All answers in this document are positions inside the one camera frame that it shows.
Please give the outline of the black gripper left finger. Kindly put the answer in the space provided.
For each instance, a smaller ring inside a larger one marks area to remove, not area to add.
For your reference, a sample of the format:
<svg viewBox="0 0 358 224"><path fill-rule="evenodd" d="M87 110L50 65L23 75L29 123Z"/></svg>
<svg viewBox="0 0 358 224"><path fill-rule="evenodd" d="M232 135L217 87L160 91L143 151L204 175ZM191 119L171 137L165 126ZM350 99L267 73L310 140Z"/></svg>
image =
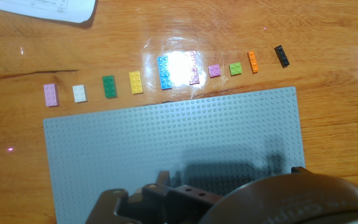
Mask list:
<svg viewBox="0 0 358 224"><path fill-rule="evenodd" d="M102 192L86 224L194 224L221 199L189 185L171 187L170 173L162 171L132 195L124 189Z"/></svg>

